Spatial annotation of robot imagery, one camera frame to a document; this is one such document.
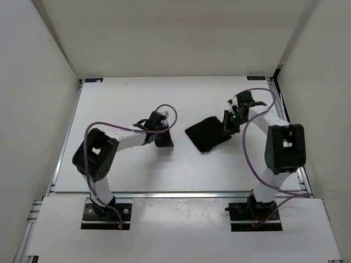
black cloth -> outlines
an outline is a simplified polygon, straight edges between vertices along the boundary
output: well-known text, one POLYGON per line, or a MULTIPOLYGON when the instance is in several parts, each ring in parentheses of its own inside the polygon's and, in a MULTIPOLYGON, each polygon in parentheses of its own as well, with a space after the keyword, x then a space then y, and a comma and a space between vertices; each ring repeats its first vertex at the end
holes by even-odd
POLYGON ((231 138, 230 135, 221 135, 223 123, 215 116, 189 127, 185 133, 200 152, 208 152, 231 138))

white wall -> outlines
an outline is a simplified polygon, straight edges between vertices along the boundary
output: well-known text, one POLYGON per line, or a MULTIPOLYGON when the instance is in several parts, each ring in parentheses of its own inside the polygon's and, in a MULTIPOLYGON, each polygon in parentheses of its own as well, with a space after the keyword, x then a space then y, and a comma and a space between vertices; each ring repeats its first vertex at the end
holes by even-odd
POLYGON ((351 262, 351 1, 322 0, 279 74, 292 122, 305 127, 306 169, 351 262))
POLYGON ((0 262, 50 182, 79 82, 30 0, 0 1, 0 262))
POLYGON ((87 76, 272 76, 307 0, 42 1, 87 76))

white panel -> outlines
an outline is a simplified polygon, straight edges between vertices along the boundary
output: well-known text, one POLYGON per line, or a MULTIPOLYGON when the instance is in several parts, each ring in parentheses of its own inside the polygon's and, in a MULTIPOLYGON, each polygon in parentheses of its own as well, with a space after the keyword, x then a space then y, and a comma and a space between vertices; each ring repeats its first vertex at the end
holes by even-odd
POLYGON ((79 78, 272 76, 307 0, 42 0, 79 78))
POLYGON ((0 1, 0 261, 50 182, 79 82, 34 6, 0 1))
POLYGON ((40 263, 341 259, 320 199, 289 201, 277 232, 230 232, 229 199, 134 199, 129 231, 81 230, 84 199, 45 198, 28 254, 40 263))
POLYGON ((341 253, 351 262, 351 1, 321 1, 279 75, 294 122, 305 127, 307 172, 341 253))
MULTIPOLYGON (((104 121, 130 127, 162 103, 173 105, 178 122, 171 130, 174 148, 155 144, 129 148, 116 154, 108 178, 112 191, 249 191, 258 181, 251 173, 242 150, 242 136, 233 138, 208 154, 201 154, 184 130, 210 116, 221 121, 227 100, 242 90, 268 88, 266 81, 242 77, 149 77, 105 78, 102 83, 85 83, 78 103, 55 191, 88 191, 72 157, 82 143, 86 127, 104 121)), ((268 105, 271 94, 253 92, 255 100, 268 105)), ((170 123, 174 113, 169 108, 170 123)), ((259 172, 266 168, 266 136, 254 124, 247 133, 247 146, 259 172)), ((299 190, 297 174, 282 187, 299 190)))

folded black cloth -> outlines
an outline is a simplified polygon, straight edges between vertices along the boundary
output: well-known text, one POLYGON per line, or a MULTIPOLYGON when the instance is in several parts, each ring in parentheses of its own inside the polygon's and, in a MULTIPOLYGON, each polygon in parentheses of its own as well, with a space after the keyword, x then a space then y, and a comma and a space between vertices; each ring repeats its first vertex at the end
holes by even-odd
POLYGON ((223 123, 213 116, 189 127, 185 133, 200 152, 208 152, 231 138, 230 135, 223 136, 223 131, 223 123))

white floor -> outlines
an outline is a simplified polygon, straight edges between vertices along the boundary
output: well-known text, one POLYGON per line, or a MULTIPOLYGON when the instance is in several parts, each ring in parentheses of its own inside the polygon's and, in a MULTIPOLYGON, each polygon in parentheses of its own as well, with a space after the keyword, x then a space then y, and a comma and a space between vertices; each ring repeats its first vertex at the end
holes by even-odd
MULTIPOLYGON (((184 130, 210 116, 222 121, 227 100, 248 88, 269 88, 266 81, 237 77, 148 77, 104 78, 102 83, 85 83, 73 120, 66 150, 55 186, 56 192, 87 192, 83 177, 72 164, 73 154, 92 122, 104 121, 125 127, 148 118, 160 104, 171 104, 178 111, 178 122, 171 130, 174 148, 154 144, 117 153, 108 174, 112 191, 249 191, 257 184, 242 151, 242 134, 210 153, 201 154, 184 130)), ((272 102, 265 91, 252 92, 256 101, 272 102)), ((171 109, 169 121, 174 120, 171 109)), ((250 158, 263 172, 265 135, 254 124, 248 129, 250 158)), ((284 190, 299 190, 297 174, 283 184, 284 190)))
POLYGON ((328 263, 341 256, 321 199, 293 199, 283 231, 230 232, 229 199, 134 199, 129 231, 80 230, 85 196, 45 198, 28 249, 38 263, 328 263))

